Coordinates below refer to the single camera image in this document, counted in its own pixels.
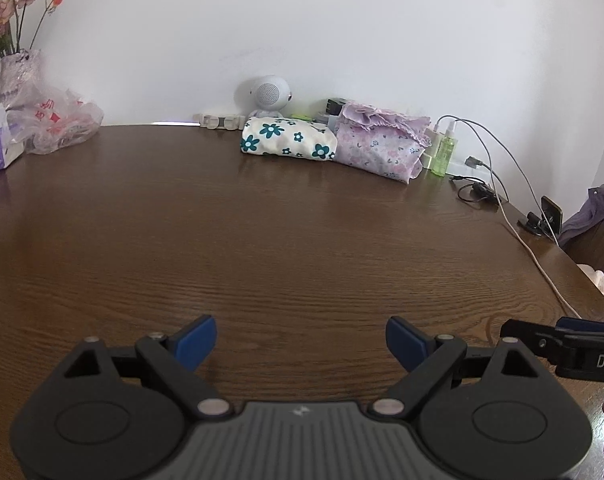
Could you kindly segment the green sanitizer bottle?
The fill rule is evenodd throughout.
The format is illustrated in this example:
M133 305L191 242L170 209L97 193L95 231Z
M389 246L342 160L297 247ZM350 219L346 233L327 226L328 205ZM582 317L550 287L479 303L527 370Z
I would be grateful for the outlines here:
M455 138L456 120L452 119L438 145L436 154L432 158L430 170L437 177L444 177L447 173L457 139Z

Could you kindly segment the wooden chair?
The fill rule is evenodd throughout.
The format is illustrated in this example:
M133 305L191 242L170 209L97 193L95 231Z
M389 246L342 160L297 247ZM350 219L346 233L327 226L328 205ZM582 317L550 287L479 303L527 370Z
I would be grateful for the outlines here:
M575 263L587 264L604 274L604 222L570 240L564 251Z

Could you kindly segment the white robot figurine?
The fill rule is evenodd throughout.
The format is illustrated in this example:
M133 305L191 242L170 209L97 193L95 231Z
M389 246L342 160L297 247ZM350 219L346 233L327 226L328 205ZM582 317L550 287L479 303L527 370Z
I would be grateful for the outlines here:
M291 100L288 82L275 75L244 80L234 93L237 112L245 118L283 118L282 112Z

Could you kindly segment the black phone on stand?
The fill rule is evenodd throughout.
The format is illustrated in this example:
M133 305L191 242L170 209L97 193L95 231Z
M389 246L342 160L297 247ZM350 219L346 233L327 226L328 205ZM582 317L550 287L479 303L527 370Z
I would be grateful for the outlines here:
M526 220L518 221L526 232L535 236L546 236L548 238L558 238L562 227L562 210L550 198L543 195L540 201L541 212L536 214L530 211L526 215Z

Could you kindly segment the white power strip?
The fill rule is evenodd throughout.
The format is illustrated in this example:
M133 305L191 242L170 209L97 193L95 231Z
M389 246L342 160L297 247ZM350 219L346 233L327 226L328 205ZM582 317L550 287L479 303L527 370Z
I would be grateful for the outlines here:
M244 128L247 117L244 115L195 114L192 119L201 128L235 131Z

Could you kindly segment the white teal floral garment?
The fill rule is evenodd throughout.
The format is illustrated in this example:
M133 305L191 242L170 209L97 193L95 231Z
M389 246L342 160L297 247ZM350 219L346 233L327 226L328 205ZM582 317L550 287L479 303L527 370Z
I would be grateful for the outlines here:
M328 162L338 141L327 125L287 117L252 117L241 133L240 151Z

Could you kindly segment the pink floral folded garment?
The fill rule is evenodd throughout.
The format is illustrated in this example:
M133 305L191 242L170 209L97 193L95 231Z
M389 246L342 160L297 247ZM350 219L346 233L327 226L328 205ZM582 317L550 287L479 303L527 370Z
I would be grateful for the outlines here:
M421 173L421 156L432 144L427 133L430 124L426 116L347 102L334 130L338 141L334 160L409 184Z

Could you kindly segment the red white plastic bag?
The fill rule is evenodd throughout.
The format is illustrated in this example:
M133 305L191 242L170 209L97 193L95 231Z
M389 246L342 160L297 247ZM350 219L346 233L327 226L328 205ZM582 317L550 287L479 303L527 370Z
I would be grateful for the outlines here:
M12 140L29 154L48 155L91 138L104 112L71 90L31 81L7 105Z

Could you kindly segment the lilac wrapped vase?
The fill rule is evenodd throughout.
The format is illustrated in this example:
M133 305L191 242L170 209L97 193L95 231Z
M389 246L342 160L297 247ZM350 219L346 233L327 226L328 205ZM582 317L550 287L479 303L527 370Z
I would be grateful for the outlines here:
M34 103L44 82L41 50L21 50L0 60L0 102L5 110Z

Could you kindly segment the purple jacket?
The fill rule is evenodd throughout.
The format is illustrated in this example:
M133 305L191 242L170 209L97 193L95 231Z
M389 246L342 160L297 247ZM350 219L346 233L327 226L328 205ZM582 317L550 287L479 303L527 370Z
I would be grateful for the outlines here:
M580 210L566 220L561 227L558 243L564 248L570 240L586 233L604 221L604 184L589 188L587 199Z

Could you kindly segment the black box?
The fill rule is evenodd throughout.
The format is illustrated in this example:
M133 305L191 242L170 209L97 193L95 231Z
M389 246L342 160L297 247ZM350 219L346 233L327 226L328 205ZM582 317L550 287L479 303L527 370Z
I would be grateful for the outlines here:
M346 104L348 104L346 99L329 98L326 101L325 113L329 116L339 116Z

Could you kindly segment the small green boxes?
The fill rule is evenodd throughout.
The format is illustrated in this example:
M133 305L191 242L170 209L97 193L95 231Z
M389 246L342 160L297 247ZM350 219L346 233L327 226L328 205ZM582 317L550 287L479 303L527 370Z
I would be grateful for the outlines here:
M313 117L304 114L291 114L289 118L295 120L303 120L304 122L314 122Z

